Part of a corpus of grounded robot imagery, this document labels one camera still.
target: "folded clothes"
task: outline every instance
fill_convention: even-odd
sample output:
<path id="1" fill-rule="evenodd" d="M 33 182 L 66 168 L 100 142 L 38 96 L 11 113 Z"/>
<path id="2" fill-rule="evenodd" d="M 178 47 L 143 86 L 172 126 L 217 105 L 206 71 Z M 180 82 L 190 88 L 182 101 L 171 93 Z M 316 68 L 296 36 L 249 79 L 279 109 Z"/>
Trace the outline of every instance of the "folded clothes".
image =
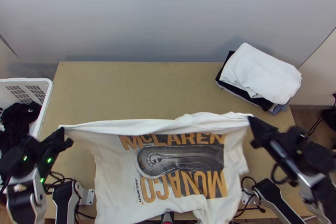
<path id="1" fill-rule="evenodd" d="M 301 73 L 294 66 L 247 43 L 227 60 L 219 77 L 220 81 L 246 91 L 250 98 L 265 98 L 280 105 L 286 104 L 296 93 L 301 79 Z"/>
<path id="2" fill-rule="evenodd" d="M 273 108 L 273 110 L 272 111 L 268 111 L 268 112 L 270 112 L 272 115 L 277 115 L 279 112 L 281 112 L 281 111 L 286 111 L 287 110 L 287 106 L 288 106 L 288 104 L 289 104 L 289 101 L 286 103 L 286 104 L 284 104 L 284 105 L 280 105 L 280 104 L 277 104 L 274 108 Z"/>
<path id="3" fill-rule="evenodd" d="M 234 51 L 229 51 L 228 56 L 227 56 L 227 58 L 226 58 L 226 60 L 223 64 L 222 68 L 220 69 L 220 71 L 218 72 L 218 74 L 216 76 L 216 84 L 219 87 L 221 87 L 221 88 L 225 89 L 226 91 L 230 92 L 231 94 L 235 94 L 237 96 L 240 96 L 242 99 L 261 107 L 262 110 L 264 110 L 264 111 L 269 110 L 273 106 L 273 103 L 270 102 L 269 100 L 264 99 L 264 98 L 251 98 L 247 91 L 244 91 L 240 88 L 234 87 L 234 86 L 220 80 L 220 76 L 222 74 L 224 66 L 226 65 L 229 58 L 234 53 L 235 53 Z"/>

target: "table surface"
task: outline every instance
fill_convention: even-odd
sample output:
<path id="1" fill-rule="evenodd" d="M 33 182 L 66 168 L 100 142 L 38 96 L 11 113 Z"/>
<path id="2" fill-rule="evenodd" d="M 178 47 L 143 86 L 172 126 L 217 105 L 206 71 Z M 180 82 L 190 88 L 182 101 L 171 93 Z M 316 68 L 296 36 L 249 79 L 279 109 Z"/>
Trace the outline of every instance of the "table surface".
<path id="1" fill-rule="evenodd" d="M 230 111 L 251 113 L 279 128 L 294 125 L 290 110 L 277 116 L 262 111 L 215 85 L 222 63 L 162 62 L 61 62 L 54 78 L 54 90 L 42 126 L 45 139 L 60 124 L 80 124 L 116 119 L 175 119 L 186 113 Z M 244 139 L 249 174 L 257 181 L 270 177 L 274 161 L 264 149 L 250 146 L 251 130 Z M 83 188 L 95 187 L 95 161 L 91 153 L 74 143 L 59 154 L 54 171 L 78 180 Z M 299 214 L 307 215 L 296 189 L 280 186 L 283 198 Z M 55 218 L 56 207 L 47 197 L 46 218 Z M 96 199 L 81 211 L 95 216 Z M 272 218 L 267 210 L 246 211 L 240 218 Z M 194 219 L 191 212 L 176 214 L 176 220 Z"/>

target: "cable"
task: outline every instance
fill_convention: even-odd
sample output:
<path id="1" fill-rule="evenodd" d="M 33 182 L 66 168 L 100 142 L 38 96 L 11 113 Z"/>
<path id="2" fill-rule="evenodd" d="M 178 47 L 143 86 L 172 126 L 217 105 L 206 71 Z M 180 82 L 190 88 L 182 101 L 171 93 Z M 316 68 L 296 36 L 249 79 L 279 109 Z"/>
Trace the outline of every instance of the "cable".
<path id="1" fill-rule="evenodd" d="M 323 118 L 322 118 L 322 116 L 320 116 L 319 118 L 318 118 L 318 120 L 315 122 L 315 124 L 310 128 L 310 130 L 309 130 L 309 133 L 308 133 L 308 136 L 310 137 L 311 135 L 312 135 L 312 133 L 314 133 L 314 131 L 315 131 L 315 129 L 316 129 L 316 127 L 324 120 Z"/>
<path id="2" fill-rule="evenodd" d="M 247 211 L 247 210 L 259 210 L 259 211 L 262 212 L 262 213 L 265 213 L 265 212 L 266 212 L 266 210 L 263 209 L 263 208 L 261 208 L 260 205 L 258 205 L 257 207 L 247 208 L 247 205 L 249 204 L 249 202 L 251 201 L 251 199 L 252 199 L 253 197 L 255 197 L 255 195 L 252 195 L 252 196 L 247 200 L 247 202 L 246 202 L 246 204 L 245 204 L 245 206 L 244 206 L 243 209 L 238 209 L 238 210 L 237 210 L 237 212 L 241 212 L 241 213 L 235 215 L 234 218 L 237 218 L 237 217 L 241 216 L 241 215 L 242 215 L 245 211 Z"/>
<path id="3" fill-rule="evenodd" d="M 335 105 L 336 105 L 336 93 L 333 94 L 333 97 L 335 98 L 335 102 L 334 102 L 332 108 L 334 108 Z M 321 119 L 321 118 L 322 118 L 322 116 L 320 116 L 320 117 L 318 118 L 318 120 L 314 123 L 314 125 L 310 128 L 309 133 L 308 133 L 308 136 L 309 136 L 309 137 L 314 133 L 316 127 L 317 127 L 317 126 L 324 120 L 323 118 L 322 118 L 322 119 Z"/>
<path id="4" fill-rule="evenodd" d="M 242 178 L 242 180 L 241 180 L 242 182 L 240 183 L 240 185 L 241 185 L 241 190 L 242 190 L 244 193 L 246 193 L 247 195 L 254 195 L 254 193 L 247 192 L 247 191 L 244 189 L 243 183 L 244 183 L 244 180 L 245 180 L 245 179 L 250 179 L 250 180 L 252 180 L 255 184 L 257 184 L 257 182 L 255 181 L 254 178 L 252 178 L 252 177 L 250 177 L 250 176 L 245 176 L 245 177 Z"/>
<path id="5" fill-rule="evenodd" d="M 59 177 L 57 177 L 57 176 L 55 176 L 55 175 L 53 175 L 53 174 L 51 174 L 51 173 L 49 173 L 49 175 L 50 176 L 52 176 L 54 179 L 56 179 L 56 180 L 60 180 L 61 178 L 59 178 Z"/>
<path id="6" fill-rule="evenodd" d="M 53 175 L 59 175 L 59 176 L 61 176 L 62 177 L 62 179 L 65 179 L 66 177 L 63 175 L 63 174 L 61 174 L 61 173 L 59 173 L 59 172 L 55 172 L 55 171 L 51 171 L 50 173 L 52 173 Z"/>
<path id="7" fill-rule="evenodd" d="M 86 215 L 86 214 L 84 214 L 84 213 L 81 213 L 80 211 L 78 211 L 78 209 L 79 209 L 79 207 L 80 207 L 80 205 L 78 205 L 79 204 L 79 202 L 80 202 L 80 200 L 81 200 L 81 196 L 78 194 L 78 192 L 77 192 L 77 190 L 76 190 L 76 180 L 74 180 L 75 181 L 75 183 L 73 184 L 73 189 L 74 189 L 74 191 L 75 191 L 75 193 L 77 194 L 77 196 L 78 196 L 78 202 L 77 202 L 77 205 L 76 205 L 76 207 L 75 207 L 75 219 L 76 219 L 76 214 L 80 214 L 80 215 L 82 215 L 82 216 L 84 216 L 84 217 L 87 217 L 87 218 L 89 218 L 89 219 L 96 219 L 96 217 L 92 217 L 92 216 L 89 216 L 89 215 Z"/>
<path id="8" fill-rule="evenodd" d="M 284 183 L 286 183 L 287 181 L 288 181 L 288 177 L 285 177 L 284 179 L 282 179 L 282 180 L 280 180 L 280 181 L 278 181 L 278 180 L 276 180 L 275 179 L 275 172 L 276 172 L 276 168 L 278 167 L 279 165 L 276 163 L 276 164 L 274 164 L 274 166 L 273 166 L 273 169 L 272 169 L 272 172 L 271 172 L 271 174 L 270 174 L 270 178 L 271 178 L 271 180 L 272 180 L 272 182 L 274 183 L 274 184 L 284 184 Z"/>
<path id="9" fill-rule="evenodd" d="M 64 178 L 64 179 L 59 179 L 59 180 L 56 180 L 55 182 L 53 182 L 51 185 L 49 185 L 46 189 L 45 189 L 45 194 L 47 195 L 50 195 L 52 194 L 51 192 L 49 192 L 49 189 L 54 187 L 54 185 L 56 185 L 57 183 L 62 183 L 63 181 L 65 180 L 74 180 L 72 178 Z"/>
<path id="10" fill-rule="evenodd" d="M 77 213 L 77 214 L 80 214 L 80 215 L 82 215 L 82 216 L 84 216 L 84 217 L 87 217 L 87 218 L 89 218 L 89 219 L 93 219 L 93 220 L 96 219 L 96 217 L 92 217 L 92 216 L 86 215 L 86 214 L 84 214 L 84 213 L 81 213 L 81 212 L 78 211 L 78 210 L 76 211 L 76 213 Z"/>
<path id="11" fill-rule="evenodd" d="M 242 215 L 245 211 L 247 211 L 247 210 L 259 210 L 259 211 L 262 212 L 262 213 L 265 213 L 265 212 L 266 212 L 265 209 L 263 209 L 263 208 L 260 207 L 260 204 L 257 205 L 256 207 L 247 208 L 247 205 L 248 205 L 249 202 L 252 200 L 252 198 L 255 197 L 255 194 L 254 194 L 254 193 L 247 192 L 247 191 L 244 189 L 244 187 L 243 187 L 243 183 L 244 183 L 244 180 L 245 180 L 245 179 L 250 179 L 250 180 L 252 180 L 255 184 L 257 184 L 257 182 L 255 181 L 255 179 L 252 178 L 252 177 L 250 177 L 250 176 L 245 176 L 245 177 L 242 178 L 242 180 L 241 180 L 241 190 L 242 190 L 244 193 L 246 193 L 247 195 L 250 195 L 250 197 L 249 197 L 249 199 L 247 200 L 247 202 L 245 203 L 244 208 L 243 208 L 243 209 L 238 209 L 238 210 L 237 210 L 237 212 L 241 212 L 241 213 L 238 213 L 236 216 L 234 216 L 234 218 L 237 218 L 237 217 L 241 216 L 241 215 Z"/>

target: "metal bracket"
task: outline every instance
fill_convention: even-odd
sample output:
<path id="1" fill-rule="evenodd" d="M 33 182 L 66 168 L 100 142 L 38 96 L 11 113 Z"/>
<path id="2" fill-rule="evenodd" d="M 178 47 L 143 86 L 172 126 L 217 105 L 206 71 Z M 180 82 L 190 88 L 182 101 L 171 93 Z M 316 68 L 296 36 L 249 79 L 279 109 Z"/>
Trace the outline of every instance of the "metal bracket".
<path id="1" fill-rule="evenodd" d="M 79 206 L 90 206 L 93 204 L 95 198 L 94 189 L 84 189 L 79 182 L 76 182 L 75 189 L 81 197 L 81 200 L 78 203 Z"/>
<path id="2" fill-rule="evenodd" d="M 93 189 L 83 189 L 82 196 L 83 196 L 83 198 L 80 200 L 78 205 L 80 205 L 80 206 L 92 205 L 93 204 L 93 199 L 95 198 L 95 190 L 93 190 Z"/>
<path id="3" fill-rule="evenodd" d="M 251 188 L 244 188 L 244 190 L 248 193 L 253 193 L 255 195 L 255 197 L 253 197 L 248 205 L 256 205 L 258 206 L 260 204 L 260 199 L 258 197 L 258 195 L 255 193 L 255 191 L 253 191 Z M 246 192 L 242 191 L 241 193 L 241 202 L 245 205 L 246 202 L 249 200 L 249 198 L 251 197 L 251 195 L 248 195 Z"/>

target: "white laundry basket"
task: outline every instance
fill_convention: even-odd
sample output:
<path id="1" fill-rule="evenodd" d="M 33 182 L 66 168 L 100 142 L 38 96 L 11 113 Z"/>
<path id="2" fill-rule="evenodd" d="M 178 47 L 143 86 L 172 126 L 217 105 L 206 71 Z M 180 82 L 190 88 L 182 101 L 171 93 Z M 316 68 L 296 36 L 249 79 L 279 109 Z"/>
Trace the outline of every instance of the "white laundry basket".
<path id="1" fill-rule="evenodd" d="M 40 104 L 42 108 L 39 117 L 29 127 L 30 134 L 39 138 L 53 86 L 50 79 L 0 79 L 0 115 L 16 102 L 29 104 L 34 101 Z"/>

